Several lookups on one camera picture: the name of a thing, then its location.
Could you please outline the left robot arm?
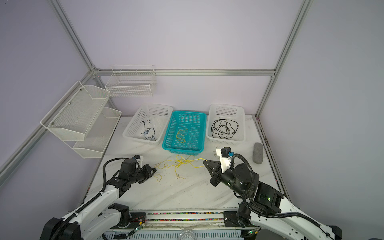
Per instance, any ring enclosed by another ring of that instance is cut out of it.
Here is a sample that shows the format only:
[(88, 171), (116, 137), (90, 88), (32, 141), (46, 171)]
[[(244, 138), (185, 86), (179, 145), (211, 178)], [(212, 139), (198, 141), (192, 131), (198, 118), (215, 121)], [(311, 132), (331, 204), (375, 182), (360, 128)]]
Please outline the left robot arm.
[(42, 240), (95, 240), (113, 227), (141, 226), (144, 217), (133, 218), (130, 208), (117, 203), (133, 184), (143, 184), (156, 169), (141, 165), (140, 156), (114, 158), (104, 163), (103, 185), (95, 196), (61, 218), (50, 219), (43, 228)]

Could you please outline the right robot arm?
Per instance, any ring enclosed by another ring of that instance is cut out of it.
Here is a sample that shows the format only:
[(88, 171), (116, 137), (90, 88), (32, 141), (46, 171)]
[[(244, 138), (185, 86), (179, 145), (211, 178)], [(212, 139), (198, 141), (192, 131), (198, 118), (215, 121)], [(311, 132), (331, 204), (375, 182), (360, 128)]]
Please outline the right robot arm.
[(236, 218), (241, 227), (255, 226), (287, 240), (341, 240), (341, 228), (314, 220), (281, 192), (259, 180), (240, 154), (229, 153), (220, 161), (205, 160), (213, 186), (226, 185), (240, 199)]

